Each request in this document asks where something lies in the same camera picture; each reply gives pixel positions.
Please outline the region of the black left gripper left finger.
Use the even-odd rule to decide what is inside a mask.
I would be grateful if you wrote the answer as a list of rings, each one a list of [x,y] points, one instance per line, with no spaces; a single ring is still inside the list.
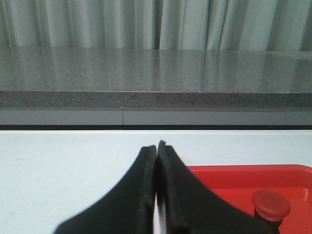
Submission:
[[[156,147],[142,147],[122,179],[99,201],[59,224],[57,234],[151,234]]]

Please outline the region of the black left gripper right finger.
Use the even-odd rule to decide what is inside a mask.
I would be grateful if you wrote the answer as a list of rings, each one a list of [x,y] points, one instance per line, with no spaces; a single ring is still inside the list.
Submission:
[[[157,151],[157,204],[167,234],[271,234],[263,221],[232,206],[207,188],[160,141]]]

